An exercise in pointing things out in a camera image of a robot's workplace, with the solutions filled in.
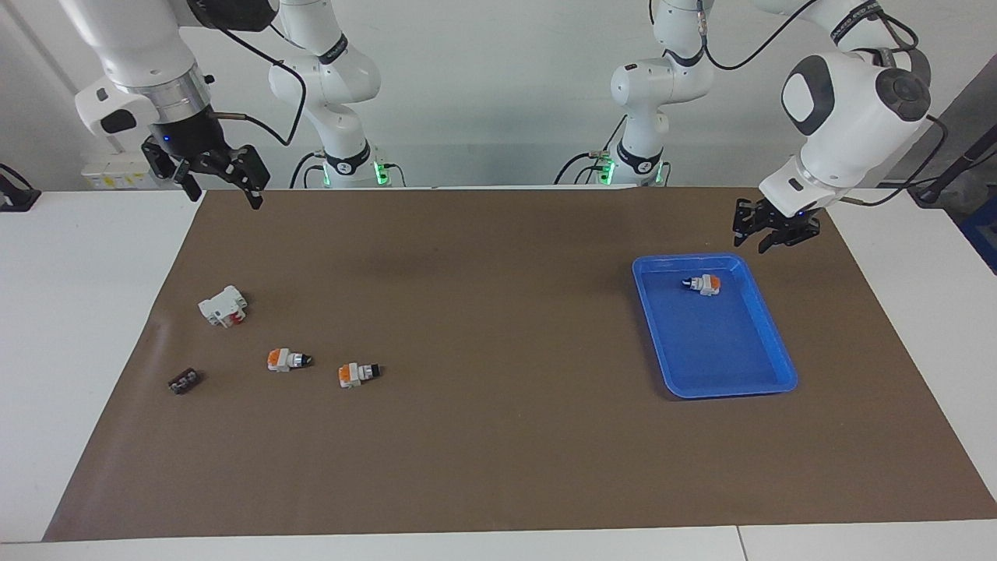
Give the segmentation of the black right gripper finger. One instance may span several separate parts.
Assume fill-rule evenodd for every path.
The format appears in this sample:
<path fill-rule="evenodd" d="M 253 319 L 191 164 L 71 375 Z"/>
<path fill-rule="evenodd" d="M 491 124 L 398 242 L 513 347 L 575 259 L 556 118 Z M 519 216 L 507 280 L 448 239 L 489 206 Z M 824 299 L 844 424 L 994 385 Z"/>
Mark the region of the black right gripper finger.
<path fill-rule="evenodd" d="M 263 205 L 263 192 L 271 175 L 255 146 L 211 150 L 209 170 L 215 177 L 240 189 L 253 210 L 259 210 Z"/>
<path fill-rule="evenodd" d="M 193 178 L 190 163 L 183 157 L 171 156 L 154 139 L 143 142 L 143 156 L 150 166 L 150 171 L 159 180 L 168 180 L 179 187 L 192 202 L 197 202 L 202 196 L 202 188 Z"/>

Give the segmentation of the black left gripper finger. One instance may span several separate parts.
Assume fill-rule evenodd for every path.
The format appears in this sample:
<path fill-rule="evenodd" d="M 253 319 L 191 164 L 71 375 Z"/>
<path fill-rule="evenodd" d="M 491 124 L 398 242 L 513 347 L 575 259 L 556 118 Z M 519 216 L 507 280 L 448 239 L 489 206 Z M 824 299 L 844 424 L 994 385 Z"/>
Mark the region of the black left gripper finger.
<path fill-rule="evenodd" d="M 805 223 L 782 224 L 780 228 L 773 228 L 765 238 L 759 242 L 759 253 L 768 252 L 774 246 L 794 246 L 807 242 L 820 233 L 819 220 L 807 220 Z"/>
<path fill-rule="evenodd" d="M 752 235 L 768 228 L 768 202 L 737 199 L 734 210 L 734 246 L 741 246 Z"/>

